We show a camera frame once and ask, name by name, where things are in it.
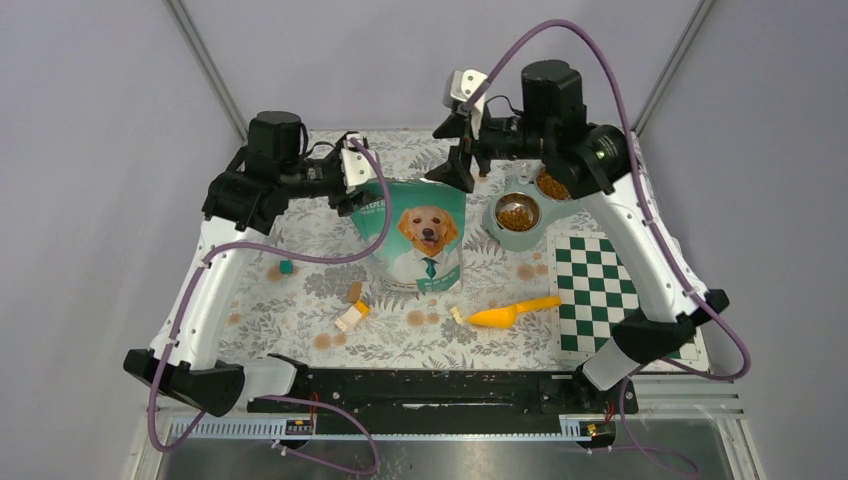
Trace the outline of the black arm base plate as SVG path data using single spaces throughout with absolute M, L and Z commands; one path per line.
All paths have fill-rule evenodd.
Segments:
M 287 401 L 256 399 L 250 413 L 306 413 L 316 400 L 351 414 L 372 434 L 557 434 L 561 418 L 633 415 L 632 386 L 591 393 L 568 372 L 296 366 Z

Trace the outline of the green dog food bag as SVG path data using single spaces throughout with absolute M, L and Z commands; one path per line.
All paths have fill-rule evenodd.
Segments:
M 370 257 L 388 290 L 442 293 L 462 286 L 466 194 L 420 179 L 390 180 L 388 233 Z

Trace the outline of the orange plastic scoop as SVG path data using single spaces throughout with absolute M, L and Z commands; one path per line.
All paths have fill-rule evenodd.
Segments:
M 560 305 L 559 297 L 541 297 L 505 307 L 484 310 L 471 315 L 467 321 L 476 326 L 508 329 L 513 326 L 520 314 L 559 307 Z

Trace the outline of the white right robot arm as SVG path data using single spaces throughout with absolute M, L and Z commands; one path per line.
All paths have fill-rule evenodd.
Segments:
M 491 81 L 476 70 L 457 70 L 449 77 L 443 103 L 450 114 L 433 136 L 458 143 L 425 177 L 472 193 L 473 163 L 487 175 L 494 160 L 539 160 L 603 229 L 630 274 L 639 306 L 577 369 L 575 402 L 597 412 L 626 375 L 679 349 L 729 300 L 687 271 L 682 254 L 670 244 L 645 193 L 631 138 L 615 126 L 588 122 L 577 70 L 561 60 L 524 67 L 523 107 L 511 117 L 492 116 L 477 96 Z

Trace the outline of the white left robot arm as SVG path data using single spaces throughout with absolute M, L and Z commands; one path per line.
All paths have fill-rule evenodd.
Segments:
M 252 254 L 269 249 L 272 227 L 290 202 L 324 197 L 339 216 L 366 202 L 360 187 L 374 178 L 377 159 L 367 139 L 349 131 L 320 158 L 312 157 L 308 140 L 298 115 L 263 111 L 249 122 L 246 144 L 210 183 L 193 264 L 178 298 L 150 345 L 124 359 L 124 371 L 152 394 L 221 417 L 252 398 L 249 379 L 259 377 L 271 381 L 272 398 L 285 410 L 309 401 L 308 381 L 285 361 L 247 367 L 219 357 L 240 278 Z

